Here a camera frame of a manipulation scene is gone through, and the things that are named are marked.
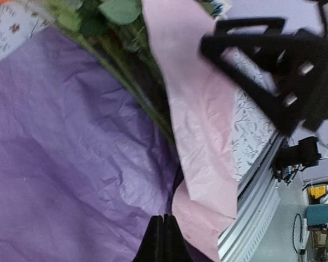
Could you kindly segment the purple wrapping paper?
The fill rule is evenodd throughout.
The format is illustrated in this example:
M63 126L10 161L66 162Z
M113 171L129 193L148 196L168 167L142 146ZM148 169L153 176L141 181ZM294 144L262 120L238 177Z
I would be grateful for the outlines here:
M149 115L58 30L0 62L0 261L132 261L179 176Z

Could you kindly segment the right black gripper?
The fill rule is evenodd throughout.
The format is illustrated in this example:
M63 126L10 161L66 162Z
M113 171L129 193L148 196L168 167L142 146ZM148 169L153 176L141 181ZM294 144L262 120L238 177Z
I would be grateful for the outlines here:
M241 88L279 133L291 136L299 123L316 131L328 120L328 39L303 28L281 33L284 25L283 17L218 20L214 35L201 38L200 53ZM259 26L276 36L227 34ZM276 69L278 96L262 75Z

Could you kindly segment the mixed flower bouquet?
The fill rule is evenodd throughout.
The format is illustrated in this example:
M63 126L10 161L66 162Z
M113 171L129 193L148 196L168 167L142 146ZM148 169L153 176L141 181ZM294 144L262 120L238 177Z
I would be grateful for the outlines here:
M0 1L0 60L50 26L94 55L174 141L141 1Z

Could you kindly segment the aluminium front rail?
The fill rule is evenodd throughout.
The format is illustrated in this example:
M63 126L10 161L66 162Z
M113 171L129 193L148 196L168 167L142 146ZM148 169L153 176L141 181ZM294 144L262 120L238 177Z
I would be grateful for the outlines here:
M251 261L279 205L272 163L284 137L273 135L238 185L237 218L218 239L220 261Z

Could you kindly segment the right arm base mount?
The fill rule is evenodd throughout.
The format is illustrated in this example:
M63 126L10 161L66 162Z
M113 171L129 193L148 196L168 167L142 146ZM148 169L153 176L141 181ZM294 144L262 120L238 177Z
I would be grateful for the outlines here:
M309 136L299 140L297 145L290 146L285 139L272 162L276 180L290 184L298 172L318 166L321 159L318 142L317 137Z

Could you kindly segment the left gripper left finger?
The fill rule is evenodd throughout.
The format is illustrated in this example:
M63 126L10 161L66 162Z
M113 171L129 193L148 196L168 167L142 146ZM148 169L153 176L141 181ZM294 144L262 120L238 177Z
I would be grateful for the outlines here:
M133 262L163 261L163 217L152 216Z

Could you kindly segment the floral patterned table mat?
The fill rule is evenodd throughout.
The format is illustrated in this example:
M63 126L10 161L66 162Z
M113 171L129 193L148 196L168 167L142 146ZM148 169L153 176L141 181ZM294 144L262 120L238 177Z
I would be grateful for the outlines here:
M46 29L52 18L32 1L9 1L0 4L0 61L25 41ZM275 128L242 91L235 94L233 158L236 180L250 178L275 137Z

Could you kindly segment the pink wrapping paper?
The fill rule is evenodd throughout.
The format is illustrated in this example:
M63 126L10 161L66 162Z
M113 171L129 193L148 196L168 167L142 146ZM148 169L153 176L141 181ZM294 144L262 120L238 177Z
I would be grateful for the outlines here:
M231 146L236 88L200 55L200 40L214 20L197 2L143 1L142 7L184 174L172 212L187 242L218 261L218 237L237 216Z

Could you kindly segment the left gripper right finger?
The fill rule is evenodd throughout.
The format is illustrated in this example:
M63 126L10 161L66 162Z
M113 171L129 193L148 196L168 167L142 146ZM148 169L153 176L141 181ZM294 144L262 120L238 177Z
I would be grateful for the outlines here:
M165 215L163 221L163 261L193 262L178 222L173 215Z

